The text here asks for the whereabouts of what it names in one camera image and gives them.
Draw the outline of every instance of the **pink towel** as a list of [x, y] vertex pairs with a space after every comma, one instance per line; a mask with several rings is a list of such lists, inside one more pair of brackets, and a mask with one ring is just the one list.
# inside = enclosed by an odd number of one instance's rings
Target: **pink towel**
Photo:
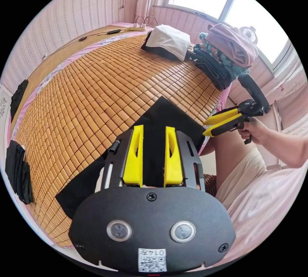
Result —
[[257, 47], [235, 27], [216, 24], [205, 39], [241, 67], [250, 67], [259, 55]]

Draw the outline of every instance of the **window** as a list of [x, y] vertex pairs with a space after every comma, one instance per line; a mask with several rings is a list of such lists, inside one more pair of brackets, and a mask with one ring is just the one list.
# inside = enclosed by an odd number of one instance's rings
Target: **window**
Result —
[[291, 45], [278, 22], [256, 0], [164, 0], [164, 5], [197, 13], [213, 23], [254, 27], [259, 56], [272, 72]]

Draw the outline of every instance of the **fan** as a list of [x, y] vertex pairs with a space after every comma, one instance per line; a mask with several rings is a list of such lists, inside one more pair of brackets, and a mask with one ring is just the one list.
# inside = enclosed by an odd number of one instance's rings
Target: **fan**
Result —
[[247, 27], [247, 26], [243, 26], [240, 28], [240, 31], [246, 35], [246, 37], [249, 38], [249, 40], [253, 43], [253, 44], [257, 44], [258, 43], [258, 38], [256, 35], [256, 29], [254, 27]]

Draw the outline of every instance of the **black fabric sheet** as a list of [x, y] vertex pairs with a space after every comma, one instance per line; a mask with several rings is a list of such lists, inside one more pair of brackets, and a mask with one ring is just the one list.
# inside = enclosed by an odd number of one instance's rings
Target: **black fabric sheet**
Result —
[[[143, 184], [147, 186], [163, 186], [166, 126], [174, 127], [188, 135], [197, 151], [204, 141], [202, 134], [205, 129], [164, 97], [160, 97], [131, 128], [136, 125], [144, 126]], [[78, 206], [94, 193], [106, 157], [107, 151], [56, 195], [57, 201], [69, 218], [72, 219]]]
[[21, 99], [23, 97], [23, 94], [25, 93], [25, 90], [28, 86], [28, 80], [22, 81], [17, 88], [17, 91], [12, 96], [11, 101], [11, 121], [13, 121], [13, 118], [17, 112], [17, 109], [19, 107], [19, 104], [21, 102]]
[[33, 202], [29, 164], [23, 161], [25, 150], [11, 140], [6, 150], [5, 172], [12, 189], [25, 204]]

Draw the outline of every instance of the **windowsill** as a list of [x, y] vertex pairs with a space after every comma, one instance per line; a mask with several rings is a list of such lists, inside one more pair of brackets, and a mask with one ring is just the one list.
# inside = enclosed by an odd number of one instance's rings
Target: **windowsill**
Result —
[[[185, 8], [185, 7], [179, 7], [179, 6], [162, 6], [162, 5], [153, 5], [152, 7], [159, 7], [159, 8], [166, 8], [166, 9], [174, 9], [174, 10], [178, 10], [178, 11], [182, 11], [182, 12], [185, 12], [185, 13], [189, 13], [189, 14], [192, 14], [194, 16], [197, 16], [197, 17], [200, 17], [204, 20], [207, 20], [213, 24], [218, 24], [218, 23], [223, 23], [227, 26], [230, 26], [228, 25], [227, 23], [224, 23], [224, 22], [221, 22], [209, 15], [206, 15], [206, 14], [203, 14], [201, 12], [198, 12], [198, 11], [195, 11], [195, 10], [192, 10], [192, 9], [189, 9], [189, 8]], [[258, 52], [259, 52], [259, 58], [260, 60], [264, 63], [264, 65], [267, 67], [267, 69], [269, 70], [269, 72], [272, 74], [272, 77], [274, 78], [274, 72], [273, 72], [273, 65], [270, 63], [270, 61], [266, 58], [266, 56], [258, 49]]]

